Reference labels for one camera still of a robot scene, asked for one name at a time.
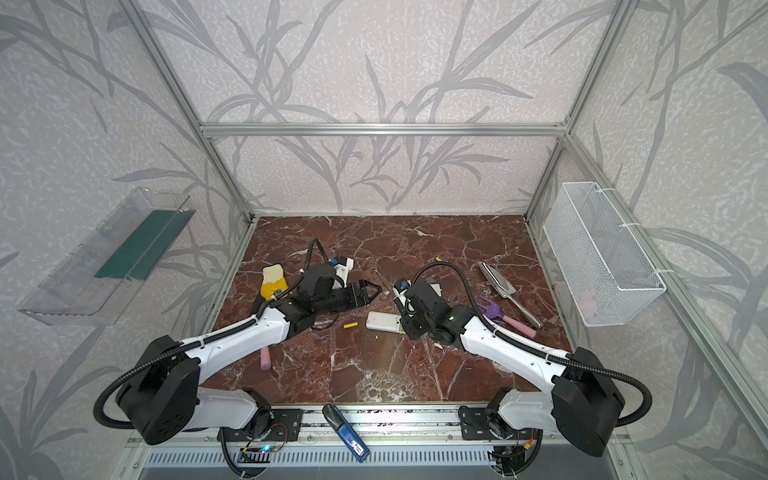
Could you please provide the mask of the white remote green buttons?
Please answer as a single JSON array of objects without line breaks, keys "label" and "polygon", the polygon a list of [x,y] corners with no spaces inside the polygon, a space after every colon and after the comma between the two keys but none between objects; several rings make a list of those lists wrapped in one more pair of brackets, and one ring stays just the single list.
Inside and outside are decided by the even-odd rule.
[{"label": "white remote green buttons", "polygon": [[371,311],[366,319],[366,327],[369,330],[404,334],[401,325],[401,316],[398,314]]}]

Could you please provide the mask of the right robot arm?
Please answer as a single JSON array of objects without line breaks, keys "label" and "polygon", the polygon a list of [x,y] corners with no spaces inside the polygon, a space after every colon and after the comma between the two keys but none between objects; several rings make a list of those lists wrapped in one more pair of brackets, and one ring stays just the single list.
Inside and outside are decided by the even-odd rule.
[{"label": "right robot arm", "polygon": [[599,457],[615,428],[642,419],[651,409],[650,389],[638,379],[603,367],[597,356],[578,348],[567,352],[532,341],[490,321],[476,304],[449,305],[425,282],[396,282],[394,303],[412,339],[423,335],[510,370],[535,386],[510,389],[488,405],[508,430],[558,431],[582,452]]}]

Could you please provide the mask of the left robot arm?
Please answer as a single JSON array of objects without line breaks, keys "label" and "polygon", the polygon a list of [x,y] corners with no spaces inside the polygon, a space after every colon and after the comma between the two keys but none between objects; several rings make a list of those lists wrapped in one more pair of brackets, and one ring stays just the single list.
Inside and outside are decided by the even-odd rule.
[{"label": "left robot arm", "polygon": [[270,406],[255,390],[217,390],[205,382],[231,364],[310,329],[321,315],[368,306],[382,291],[368,280],[349,281],[349,266],[323,262],[305,269],[295,285],[263,301],[249,317],[176,341],[156,338],[136,365],[96,398],[100,425],[137,431],[158,445],[180,432],[224,428],[258,436]]}]

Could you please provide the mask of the purple pink garden fork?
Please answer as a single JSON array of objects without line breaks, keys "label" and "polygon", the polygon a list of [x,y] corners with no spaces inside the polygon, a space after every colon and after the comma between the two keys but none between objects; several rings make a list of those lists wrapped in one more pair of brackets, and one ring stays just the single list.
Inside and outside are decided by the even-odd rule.
[{"label": "purple pink garden fork", "polygon": [[483,310],[485,317],[489,320],[502,321],[507,326],[512,327],[515,331],[526,336],[527,338],[533,339],[536,336],[536,331],[533,328],[504,314],[501,310],[501,307],[494,301],[480,294],[477,295],[477,298],[480,308]]}]

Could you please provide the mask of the pink chalk stick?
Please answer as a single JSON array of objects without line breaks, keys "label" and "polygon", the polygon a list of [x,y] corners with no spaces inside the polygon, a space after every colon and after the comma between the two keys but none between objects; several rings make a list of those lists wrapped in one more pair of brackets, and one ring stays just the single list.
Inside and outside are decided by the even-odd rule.
[{"label": "pink chalk stick", "polygon": [[260,349],[260,368],[262,371],[269,371],[272,368],[272,358],[269,347]]}]

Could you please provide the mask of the metal tongs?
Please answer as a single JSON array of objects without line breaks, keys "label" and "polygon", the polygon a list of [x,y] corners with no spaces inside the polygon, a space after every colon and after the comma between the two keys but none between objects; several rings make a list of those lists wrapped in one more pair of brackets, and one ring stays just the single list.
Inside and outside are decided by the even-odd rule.
[{"label": "metal tongs", "polygon": [[499,270],[488,265],[486,262],[479,262],[478,267],[497,293],[502,298],[509,300],[535,329],[541,329],[543,327],[543,323],[514,297],[514,294],[517,292],[516,288]]}]

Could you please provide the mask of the blue black utility knife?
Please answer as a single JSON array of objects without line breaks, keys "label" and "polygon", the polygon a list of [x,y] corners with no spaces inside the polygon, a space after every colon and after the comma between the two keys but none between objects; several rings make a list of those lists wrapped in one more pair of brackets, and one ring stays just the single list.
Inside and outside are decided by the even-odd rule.
[{"label": "blue black utility knife", "polygon": [[341,413],[341,410],[334,404],[325,404],[322,408],[322,414],[354,458],[360,463],[367,460],[370,456],[370,449]]}]

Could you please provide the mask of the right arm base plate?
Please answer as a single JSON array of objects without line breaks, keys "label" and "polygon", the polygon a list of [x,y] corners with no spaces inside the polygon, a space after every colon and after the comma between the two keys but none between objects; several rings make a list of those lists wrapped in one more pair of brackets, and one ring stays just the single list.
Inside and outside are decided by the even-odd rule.
[{"label": "right arm base plate", "polygon": [[461,405],[458,417],[461,437],[465,441],[529,441],[536,432],[531,428],[513,429],[498,413],[488,413],[485,407]]}]

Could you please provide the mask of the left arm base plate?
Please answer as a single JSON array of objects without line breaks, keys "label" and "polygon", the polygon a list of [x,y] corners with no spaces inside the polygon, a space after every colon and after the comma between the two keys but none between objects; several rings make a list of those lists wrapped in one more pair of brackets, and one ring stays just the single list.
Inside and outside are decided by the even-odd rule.
[{"label": "left arm base plate", "polygon": [[225,442],[296,442],[302,419],[303,410],[300,408],[277,408],[269,413],[258,413],[256,419],[244,429],[224,428],[217,438]]}]

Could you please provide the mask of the clear plastic wall bin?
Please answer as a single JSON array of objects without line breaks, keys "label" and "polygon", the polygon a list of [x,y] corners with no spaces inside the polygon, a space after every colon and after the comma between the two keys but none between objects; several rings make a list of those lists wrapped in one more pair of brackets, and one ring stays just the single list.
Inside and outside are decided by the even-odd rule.
[{"label": "clear plastic wall bin", "polygon": [[189,194],[135,188],[18,311],[49,326],[116,323],[195,213]]}]

